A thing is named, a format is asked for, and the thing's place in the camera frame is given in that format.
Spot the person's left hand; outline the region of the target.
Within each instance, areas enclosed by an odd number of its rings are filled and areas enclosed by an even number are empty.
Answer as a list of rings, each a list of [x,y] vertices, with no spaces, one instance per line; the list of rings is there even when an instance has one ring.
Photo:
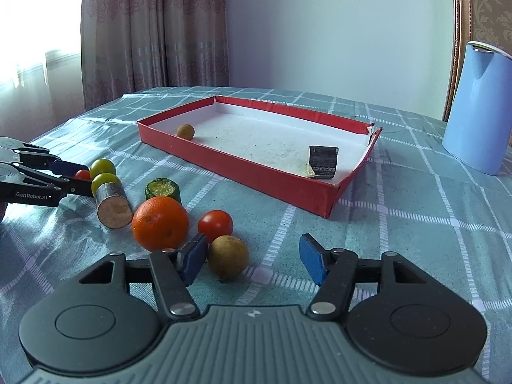
[[[0,203],[0,222],[3,221],[4,219],[4,216],[5,216],[5,212],[6,212],[6,209],[7,209],[7,203],[5,202],[1,202]]]

